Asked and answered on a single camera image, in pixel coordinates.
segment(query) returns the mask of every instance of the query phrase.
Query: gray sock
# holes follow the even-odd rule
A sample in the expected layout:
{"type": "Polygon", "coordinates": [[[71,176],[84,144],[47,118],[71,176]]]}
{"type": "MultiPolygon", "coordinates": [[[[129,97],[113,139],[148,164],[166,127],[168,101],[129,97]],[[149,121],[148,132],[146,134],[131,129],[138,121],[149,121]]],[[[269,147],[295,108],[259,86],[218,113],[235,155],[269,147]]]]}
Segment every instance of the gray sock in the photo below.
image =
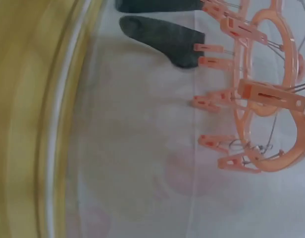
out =
{"type": "Polygon", "coordinates": [[[203,52],[194,51],[194,44],[204,44],[205,34],[167,21],[142,16],[124,16],[119,25],[128,37],[165,54],[180,68],[198,66],[203,52]]]}
{"type": "Polygon", "coordinates": [[[115,0],[118,11],[127,13],[201,10],[200,0],[115,0]]]}

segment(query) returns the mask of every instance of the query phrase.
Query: plastic clothespin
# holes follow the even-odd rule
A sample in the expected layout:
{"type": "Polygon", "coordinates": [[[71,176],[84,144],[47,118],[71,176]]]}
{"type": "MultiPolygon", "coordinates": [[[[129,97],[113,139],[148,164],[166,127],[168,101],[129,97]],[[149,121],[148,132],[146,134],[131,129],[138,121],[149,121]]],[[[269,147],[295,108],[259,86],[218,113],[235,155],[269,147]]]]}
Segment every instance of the plastic clothespin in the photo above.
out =
{"type": "Polygon", "coordinates": [[[224,53],[224,47],[220,45],[194,44],[195,51],[224,53]]]}
{"type": "Polygon", "coordinates": [[[229,150],[222,147],[222,143],[233,141],[235,139],[236,137],[233,135],[201,135],[198,139],[198,143],[199,145],[210,148],[217,152],[228,154],[229,150]]]}
{"type": "Polygon", "coordinates": [[[261,170],[247,168],[243,164],[244,156],[258,156],[259,154],[260,153],[256,150],[246,149],[243,153],[218,159],[217,166],[219,167],[219,169],[222,169],[222,170],[259,174],[259,173],[261,173],[261,170]]]}
{"type": "Polygon", "coordinates": [[[220,0],[203,0],[205,2],[202,10],[220,22],[223,18],[229,16],[241,20],[239,13],[228,9],[224,1],[220,0]]]}
{"type": "Polygon", "coordinates": [[[221,111],[221,108],[215,105],[207,96],[195,96],[192,104],[194,107],[210,113],[219,113],[221,111]]]}
{"type": "Polygon", "coordinates": [[[268,45],[268,37],[266,34],[258,31],[254,26],[245,24],[235,18],[226,17],[220,21],[221,31],[234,39],[248,38],[263,45],[268,45]]]}
{"type": "Polygon", "coordinates": [[[199,57],[199,66],[231,72],[233,70],[233,65],[234,63],[231,59],[199,57]]]}
{"type": "Polygon", "coordinates": [[[206,1],[202,10],[220,22],[229,12],[227,6],[218,1],[206,1]]]}
{"type": "Polygon", "coordinates": [[[269,85],[263,85],[251,80],[241,79],[238,86],[238,94],[242,99],[272,105],[279,108],[286,108],[293,111],[305,111],[305,97],[275,88],[269,85]]]}
{"type": "Polygon", "coordinates": [[[235,101],[234,97],[234,92],[236,91],[237,88],[228,88],[225,90],[221,91],[216,91],[216,92],[210,92],[207,94],[208,98],[212,100],[216,104],[222,104],[226,105],[232,108],[237,108],[240,110],[245,110],[246,107],[243,107],[241,105],[238,105],[235,101]]]}

